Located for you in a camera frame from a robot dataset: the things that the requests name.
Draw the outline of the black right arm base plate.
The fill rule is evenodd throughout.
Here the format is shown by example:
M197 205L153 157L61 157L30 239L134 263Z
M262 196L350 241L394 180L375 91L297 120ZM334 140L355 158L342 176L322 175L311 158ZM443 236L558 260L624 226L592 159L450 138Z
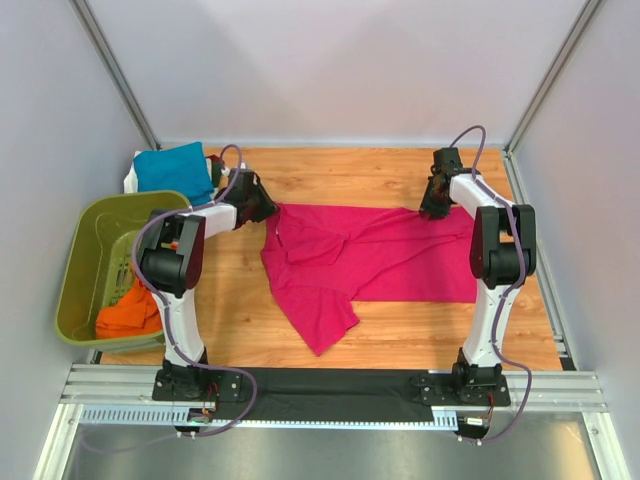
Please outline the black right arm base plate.
M451 373L420 372L409 380L418 400L428 406L507 407L511 397L506 378L501 375L488 383L467 383Z

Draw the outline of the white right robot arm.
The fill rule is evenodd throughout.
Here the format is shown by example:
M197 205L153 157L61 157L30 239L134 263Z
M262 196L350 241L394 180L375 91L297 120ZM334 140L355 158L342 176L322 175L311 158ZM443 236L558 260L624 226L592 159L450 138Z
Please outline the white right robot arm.
M469 264L477 294L471 331L452 371L434 379L445 393L470 404L496 399L506 387L502 346L513 304L536 269L536 218L532 206L504 198L463 166L457 148L445 147L433 153L420 212L443 219L454 204L473 219Z

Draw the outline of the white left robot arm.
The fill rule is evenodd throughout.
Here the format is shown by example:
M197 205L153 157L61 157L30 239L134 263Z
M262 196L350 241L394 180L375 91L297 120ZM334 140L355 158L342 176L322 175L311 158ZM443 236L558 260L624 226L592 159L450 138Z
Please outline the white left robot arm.
M195 289L204 264L205 241L260 223L278 212L257 173L235 168L230 183L208 203L154 210L135 241L134 272L151 291L165 339L152 398L210 402L219 383L209 368L198 329Z

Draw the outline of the magenta pink t shirt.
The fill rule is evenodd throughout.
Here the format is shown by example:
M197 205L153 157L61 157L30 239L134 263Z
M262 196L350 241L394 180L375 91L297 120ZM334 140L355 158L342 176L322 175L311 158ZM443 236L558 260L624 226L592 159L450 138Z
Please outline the magenta pink t shirt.
M283 204L261 259L272 296L317 356L360 319L353 302L472 303L472 217L406 208Z

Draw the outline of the olive green plastic basket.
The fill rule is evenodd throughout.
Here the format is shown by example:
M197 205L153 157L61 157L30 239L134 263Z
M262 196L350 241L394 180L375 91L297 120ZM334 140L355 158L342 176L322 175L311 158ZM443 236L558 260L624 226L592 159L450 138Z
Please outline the olive green plastic basket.
M99 312L111 307L132 287L132 242L155 209L189 206L174 191L118 194L90 204L81 214L66 266L55 328L64 342L107 353L138 352L164 344L163 332L100 339Z

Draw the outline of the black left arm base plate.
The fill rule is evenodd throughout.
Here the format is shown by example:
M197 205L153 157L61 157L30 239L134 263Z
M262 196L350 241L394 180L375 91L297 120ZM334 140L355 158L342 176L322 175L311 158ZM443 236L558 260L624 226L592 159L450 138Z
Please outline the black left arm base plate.
M250 382L240 373L170 365L156 373L152 399L164 402L248 401Z

